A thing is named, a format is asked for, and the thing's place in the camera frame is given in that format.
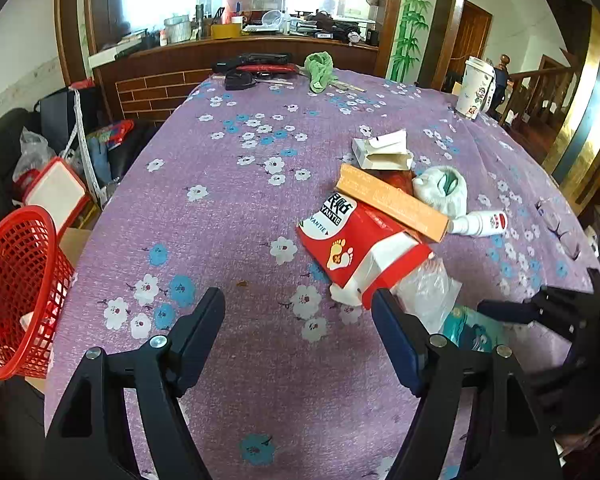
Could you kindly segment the red plastic basket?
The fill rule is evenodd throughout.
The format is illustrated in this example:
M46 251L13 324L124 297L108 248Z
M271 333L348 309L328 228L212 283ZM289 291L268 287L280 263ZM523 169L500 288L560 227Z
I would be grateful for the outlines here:
M0 222L0 380L46 377L73 273L45 209L25 206Z

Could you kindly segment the green cloth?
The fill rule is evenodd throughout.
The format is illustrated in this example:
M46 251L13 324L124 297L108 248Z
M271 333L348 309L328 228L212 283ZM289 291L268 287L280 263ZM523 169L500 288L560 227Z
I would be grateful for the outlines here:
M303 70L309 77L310 89L314 93L322 93L336 80L332 56L326 51L309 54L304 60Z

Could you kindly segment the eyeglasses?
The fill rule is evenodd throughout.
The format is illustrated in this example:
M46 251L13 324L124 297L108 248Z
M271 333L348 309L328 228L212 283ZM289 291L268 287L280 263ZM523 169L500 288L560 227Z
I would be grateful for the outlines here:
M582 252L580 238L574 234L566 222L562 221L562 217L558 214L553 202L551 200L539 200L535 204L535 210L547 229L557 238L564 254L572 261L576 261Z

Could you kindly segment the small white bottle red label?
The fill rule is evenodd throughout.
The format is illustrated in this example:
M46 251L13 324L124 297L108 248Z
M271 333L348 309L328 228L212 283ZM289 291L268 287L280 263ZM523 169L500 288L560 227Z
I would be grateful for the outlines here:
M503 234L507 226L508 218L504 211L479 210L451 219L448 232L461 236L489 237Z

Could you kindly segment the red white foot patch box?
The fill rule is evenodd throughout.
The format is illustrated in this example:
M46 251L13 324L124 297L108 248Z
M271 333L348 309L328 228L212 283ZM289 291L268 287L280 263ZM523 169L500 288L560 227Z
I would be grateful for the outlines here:
M351 307L370 309L377 289L393 288L432 255L399 222L337 191L297 230L332 282L332 299Z

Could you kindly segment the white patterned paper cup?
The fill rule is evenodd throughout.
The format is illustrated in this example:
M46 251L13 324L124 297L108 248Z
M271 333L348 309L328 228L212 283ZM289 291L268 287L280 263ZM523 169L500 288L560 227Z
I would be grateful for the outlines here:
M470 56L465 62L462 85L455 104L457 113L475 120L490 107L494 91L494 67L480 58Z

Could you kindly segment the white medicine box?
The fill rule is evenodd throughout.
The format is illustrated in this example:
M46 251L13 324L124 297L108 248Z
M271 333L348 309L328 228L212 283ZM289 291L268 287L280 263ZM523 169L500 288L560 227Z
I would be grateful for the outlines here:
M405 129L382 136L353 139L351 148L358 166L364 170L410 170L414 162L414 155L407 148Z

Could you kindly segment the black red tool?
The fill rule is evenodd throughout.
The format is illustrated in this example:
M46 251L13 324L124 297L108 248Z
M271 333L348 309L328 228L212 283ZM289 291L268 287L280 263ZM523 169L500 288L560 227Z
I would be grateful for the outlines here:
M243 53L228 60L215 62L212 73L226 75L231 72L250 74L296 74L299 69L289 53Z

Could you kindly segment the purple floral tablecloth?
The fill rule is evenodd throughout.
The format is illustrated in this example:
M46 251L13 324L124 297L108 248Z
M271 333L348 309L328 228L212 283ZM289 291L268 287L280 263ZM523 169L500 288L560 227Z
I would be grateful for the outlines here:
M217 479L382 479L417 402L370 314L343 307L297 224L332 194L351 142L405 129L416 171L451 166L472 210L501 209L503 235L434 246L458 301L523 300L543 285L589 289L592 252L545 171L486 116L448 94L345 72L348 90L304 78L236 92L209 79L179 106L114 192L76 266L55 336L44 414L84 352L166 333L210 287L226 317L181 409ZM551 200L580 238L568 258L535 210Z

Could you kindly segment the brown wooden door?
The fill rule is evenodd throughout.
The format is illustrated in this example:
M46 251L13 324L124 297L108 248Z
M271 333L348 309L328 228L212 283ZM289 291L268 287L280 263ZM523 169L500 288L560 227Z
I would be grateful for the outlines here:
M465 62L473 56L481 58L486 48L492 14L468 0L464 3L460 26L455 38L448 72L461 75Z

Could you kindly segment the orange cardboard box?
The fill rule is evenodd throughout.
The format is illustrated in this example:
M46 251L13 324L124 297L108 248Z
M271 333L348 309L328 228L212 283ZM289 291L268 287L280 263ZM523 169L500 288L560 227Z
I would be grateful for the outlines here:
M448 216L361 169L342 164L336 189L388 214L434 242L440 243L445 237Z

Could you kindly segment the teal tissue packet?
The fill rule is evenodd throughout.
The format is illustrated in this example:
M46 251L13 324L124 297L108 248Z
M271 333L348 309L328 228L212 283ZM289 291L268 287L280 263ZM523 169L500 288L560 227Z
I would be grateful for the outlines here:
M474 309L457 306L446 316L442 335L464 350L490 353L507 344L503 325Z

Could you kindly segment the clear plastic bag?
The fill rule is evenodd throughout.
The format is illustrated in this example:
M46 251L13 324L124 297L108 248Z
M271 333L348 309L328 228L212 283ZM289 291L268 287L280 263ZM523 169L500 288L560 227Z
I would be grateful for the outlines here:
M439 333L455 306L462 283L446 272L443 260L430 256L397 282L391 292L403 311L415 315L428 333Z

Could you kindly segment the red framed white board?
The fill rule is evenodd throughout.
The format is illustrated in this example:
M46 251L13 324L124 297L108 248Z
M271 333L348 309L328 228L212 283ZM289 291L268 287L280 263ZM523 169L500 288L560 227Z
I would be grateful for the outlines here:
M78 218L91 196L82 180L60 157L52 158L23 195L26 206L40 206L60 233Z

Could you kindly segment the white bag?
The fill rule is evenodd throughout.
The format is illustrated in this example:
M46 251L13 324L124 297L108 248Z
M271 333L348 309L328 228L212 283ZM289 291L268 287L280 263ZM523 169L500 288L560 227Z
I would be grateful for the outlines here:
M412 179L414 196L449 218L467 214L465 178L451 166L434 166Z

